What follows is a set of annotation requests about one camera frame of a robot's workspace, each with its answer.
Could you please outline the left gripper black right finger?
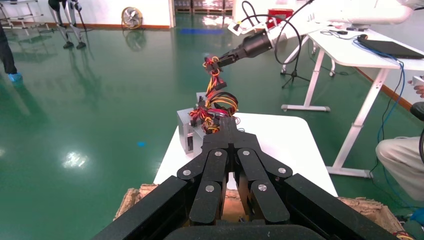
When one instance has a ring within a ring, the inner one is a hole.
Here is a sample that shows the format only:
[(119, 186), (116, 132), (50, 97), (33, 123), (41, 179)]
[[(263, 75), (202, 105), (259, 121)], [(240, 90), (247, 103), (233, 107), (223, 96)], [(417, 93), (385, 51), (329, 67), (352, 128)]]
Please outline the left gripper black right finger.
[(232, 171), (246, 214), (267, 224), (288, 223), (290, 212), (282, 195), (293, 170), (265, 153), (256, 135), (238, 130), (233, 117), (228, 120), (228, 136)]

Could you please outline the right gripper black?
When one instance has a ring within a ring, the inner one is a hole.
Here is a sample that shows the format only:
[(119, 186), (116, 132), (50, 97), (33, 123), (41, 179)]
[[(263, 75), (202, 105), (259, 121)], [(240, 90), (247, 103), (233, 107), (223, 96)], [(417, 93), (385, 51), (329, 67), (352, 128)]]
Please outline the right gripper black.
[(268, 37), (268, 32), (263, 29), (253, 35), (245, 37), (239, 49), (232, 49), (223, 54), (217, 62), (217, 65), (219, 68), (223, 68), (236, 63), (240, 59), (255, 58), (272, 48), (273, 45)]

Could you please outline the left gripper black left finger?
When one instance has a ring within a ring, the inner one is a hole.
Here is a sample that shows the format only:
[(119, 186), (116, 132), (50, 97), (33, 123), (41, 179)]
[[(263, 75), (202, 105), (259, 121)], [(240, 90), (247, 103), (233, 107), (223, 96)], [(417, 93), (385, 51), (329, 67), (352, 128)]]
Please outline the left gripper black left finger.
[(203, 138), (201, 153), (177, 171), (188, 183), (190, 225), (214, 225), (222, 216), (230, 142), (230, 118), (220, 120), (220, 130)]

